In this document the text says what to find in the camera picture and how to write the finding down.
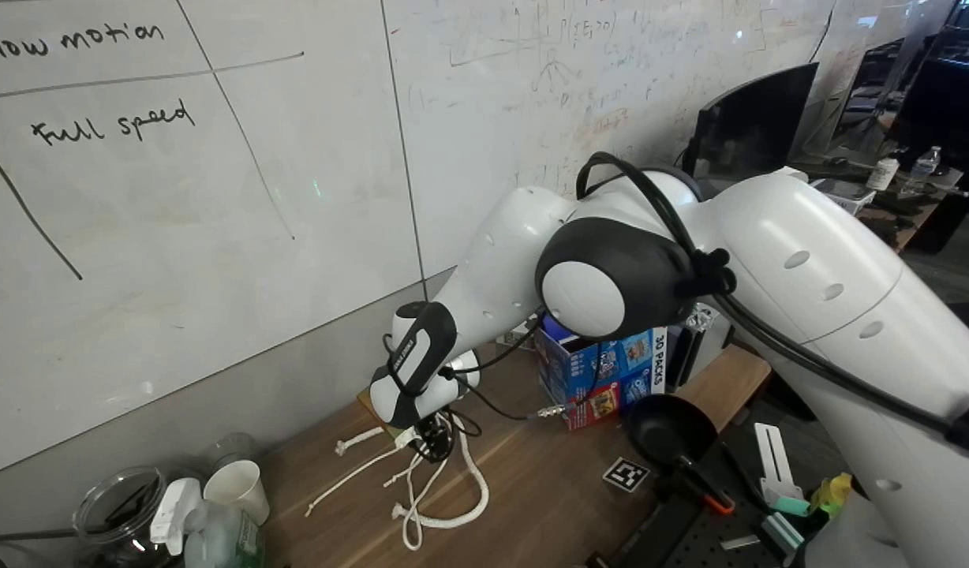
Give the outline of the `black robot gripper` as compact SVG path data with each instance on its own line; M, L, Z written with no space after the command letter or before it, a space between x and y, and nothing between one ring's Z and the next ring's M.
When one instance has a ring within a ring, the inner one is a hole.
M459 436L463 432L461 421L452 409L431 412L412 426L412 451L426 462L445 462L455 451Z

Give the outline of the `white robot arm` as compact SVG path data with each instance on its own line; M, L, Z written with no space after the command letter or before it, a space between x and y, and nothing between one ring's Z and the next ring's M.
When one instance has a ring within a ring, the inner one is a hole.
M806 568L969 568L969 327L792 167L705 191L622 161L571 191L509 191L443 291L394 312L366 396L418 430L467 390L459 361L534 312L605 342L701 302L758 343L861 486Z

